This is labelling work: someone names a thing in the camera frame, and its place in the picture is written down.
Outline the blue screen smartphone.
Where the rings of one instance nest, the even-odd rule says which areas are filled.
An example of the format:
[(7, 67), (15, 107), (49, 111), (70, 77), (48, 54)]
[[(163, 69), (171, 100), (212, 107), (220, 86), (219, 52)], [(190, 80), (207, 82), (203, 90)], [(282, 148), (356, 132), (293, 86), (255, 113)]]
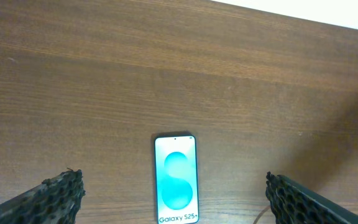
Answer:
[(153, 145), (157, 223), (198, 223), (196, 138), (188, 131), (160, 133)]

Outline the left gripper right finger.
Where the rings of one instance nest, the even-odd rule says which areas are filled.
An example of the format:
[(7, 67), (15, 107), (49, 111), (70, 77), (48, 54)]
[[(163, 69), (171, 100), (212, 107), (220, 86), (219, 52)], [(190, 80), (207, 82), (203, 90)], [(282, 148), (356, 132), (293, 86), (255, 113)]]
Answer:
[(285, 175), (266, 175), (265, 195), (279, 224), (358, 224), (358, 215)]

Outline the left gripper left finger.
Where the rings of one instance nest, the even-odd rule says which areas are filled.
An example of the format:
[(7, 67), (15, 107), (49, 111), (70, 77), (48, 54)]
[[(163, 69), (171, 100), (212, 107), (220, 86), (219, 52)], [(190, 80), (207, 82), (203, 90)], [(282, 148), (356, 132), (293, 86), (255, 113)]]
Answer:
[(85, 195), (82, 171), (68, 169), (0, 204), (0, 224), (75, 224)]

